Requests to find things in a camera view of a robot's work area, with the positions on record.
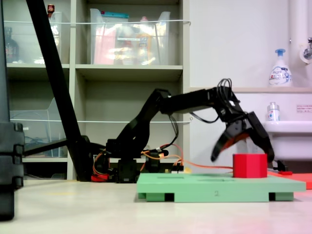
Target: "bottle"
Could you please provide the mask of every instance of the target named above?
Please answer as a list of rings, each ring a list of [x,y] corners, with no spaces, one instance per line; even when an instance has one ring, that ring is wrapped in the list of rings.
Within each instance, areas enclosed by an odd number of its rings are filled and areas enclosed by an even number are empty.
[[[19,60],[19,46],[12,39],[12,28],[4,27],[6,62],[17,62]]]
[[[292,73],[289,70],[289,67],[285,64],[283,59],[283,53],[286,50],[284,49],[277,49],[275,53],[277,53],[277,62],[271,71],[271,75],[269,78],[269,86],[276,87],[276,86],[286,86],[292,87],[293,86],[293,79]]]
[[[52,14],[54,13],[54,11],[55,11],[55,6],[53,4],[48,4],[47,12],[48,12],[49,21],[51,19]]]
[[[146,16],[143,16],[141,22],[148,22]],[[148,31],[148,24],[140,24],[140,33],[136,38],[140,39],[138,42],[137,60],[140,65],[150,65],[152,61],[150,58],[151,50],[151,35],[146,33]]]
[[[275,102],[270,102],[268,106],[268,121],[280,121],[279,106]]]

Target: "clear plastic bin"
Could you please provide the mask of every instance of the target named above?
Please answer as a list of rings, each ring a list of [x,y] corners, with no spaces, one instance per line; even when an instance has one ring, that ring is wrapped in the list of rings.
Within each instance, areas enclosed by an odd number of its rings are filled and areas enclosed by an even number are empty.
[[[47,110],[10,111],[10,119],[11,122],[23,125],[26,150],[36,145],[65,138],[55,99],[52,100]],[[67,157],[67,147],[39,153],[34,157]]]
[[[91,64],[168,65],[168,22],[105,24],[101,12],[90,9]],[[159,20],[169,20],[163,12]]]
[[[69,63],[70,25],[59,24],[59,22],[68,22],[68,20],[62,12],[53,13],[50,24],[58,48],[58,54],[61,63]],[[4,27],[5,30],[11,28],[11,37],[8,37],[8,35],[5,37],[7,62],[44,64],[32,23],[4,22]]]

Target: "soap dispenser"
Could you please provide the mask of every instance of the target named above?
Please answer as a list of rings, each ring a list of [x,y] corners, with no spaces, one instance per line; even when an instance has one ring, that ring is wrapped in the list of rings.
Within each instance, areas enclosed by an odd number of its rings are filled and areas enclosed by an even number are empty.
[[[277,49],[275,53],[277,53],[277,62],[271,71],[271,75],[269,78],[269,86],[270,87],[292,87],[293,79],[292,73],[289,70],[289,67],[286,65],[283,54],[286,52],[284,49]]]

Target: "small bottle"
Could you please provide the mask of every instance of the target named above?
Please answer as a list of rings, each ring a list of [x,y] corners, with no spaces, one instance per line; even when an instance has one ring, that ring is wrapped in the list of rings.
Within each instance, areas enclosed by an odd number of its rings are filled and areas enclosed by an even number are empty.
[[[48,4],[47,12],[48,12],[49,21],[52,17],[52,14],[54,13],[54,11],[55,11],[55,6],[53,4]]]
[[[280,121],[279,117],[279,105],[275,102],[270,102],[268,106],[268,120],[269,121]]]
[[[6,62],[17,62],[19,60],[19,46],[17,42],[12,39],[11,27],[4,27],[4,40]]]
[[[146,16],[143,16],[141,22],[148,22]],[[139,65],[151,65],[150,61],[150,50],[151,50],[151,35],[148,32],[149,24],[141,23],[140,24],[140,33],[136,38],[139,39],[138,42],[138,63]]]

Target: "green board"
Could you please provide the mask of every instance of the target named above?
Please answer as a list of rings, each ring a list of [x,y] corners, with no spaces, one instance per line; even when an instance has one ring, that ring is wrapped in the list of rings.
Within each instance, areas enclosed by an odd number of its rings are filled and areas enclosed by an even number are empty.
[[[292,201],[294,192],[306,190],[304,182],[276,176],[259,179],[232,176],[142,173],[136,187],[139,199],[174,202]]]

